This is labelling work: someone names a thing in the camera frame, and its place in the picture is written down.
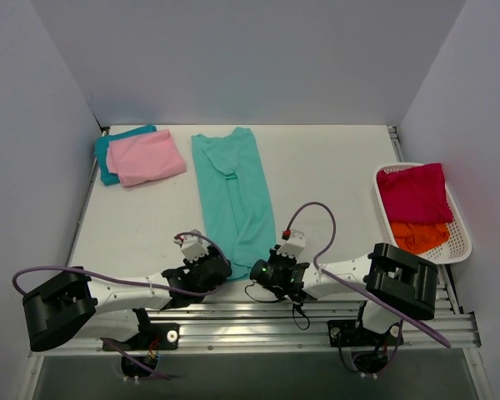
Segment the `mint green t shirt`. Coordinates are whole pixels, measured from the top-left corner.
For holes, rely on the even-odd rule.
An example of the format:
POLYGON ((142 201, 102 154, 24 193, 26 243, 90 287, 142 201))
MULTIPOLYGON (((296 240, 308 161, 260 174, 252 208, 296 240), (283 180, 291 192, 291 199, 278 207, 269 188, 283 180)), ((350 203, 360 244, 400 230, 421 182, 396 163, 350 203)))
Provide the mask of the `mint green t shirt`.
POLYGON ((232 264, 232 281, 245 280, 276 243, 273 207, 253 132, 192 137, 192 160, 207 236, 232 264))

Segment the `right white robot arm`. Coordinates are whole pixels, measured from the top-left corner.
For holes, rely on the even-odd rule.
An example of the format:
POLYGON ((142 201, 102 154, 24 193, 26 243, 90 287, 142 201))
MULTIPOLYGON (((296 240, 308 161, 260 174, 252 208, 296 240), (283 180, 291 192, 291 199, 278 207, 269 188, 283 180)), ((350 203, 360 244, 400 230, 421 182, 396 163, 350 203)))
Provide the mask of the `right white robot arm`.
POLYGON ((340 293, 364 297, 361 317, 353 333, 361 343, 374 343, 392 325, 403 320, 430 338, 445 344, 443 336, 426 322, 434 319, 438 266, 388 243, 372 252, 342 262, 297 262, 276 246, 267 261, 257 261, 250 279, 277 298, 301 305, 340 293))

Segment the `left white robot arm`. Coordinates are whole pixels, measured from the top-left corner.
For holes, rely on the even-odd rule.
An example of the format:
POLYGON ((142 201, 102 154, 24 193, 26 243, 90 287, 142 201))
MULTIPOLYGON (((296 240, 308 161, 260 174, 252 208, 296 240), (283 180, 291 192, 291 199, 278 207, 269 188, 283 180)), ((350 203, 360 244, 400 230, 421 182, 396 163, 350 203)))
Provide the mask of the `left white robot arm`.
POLYGON ((215 293, 232 273, 214 246, 183 266, 149 276, 113 278, 83 267, 58 267, 57 275, 22 296, 29 345, 34 352, 73 338, 109 338, 132 349, 152 337, 146 311, 186 308, 215 293))

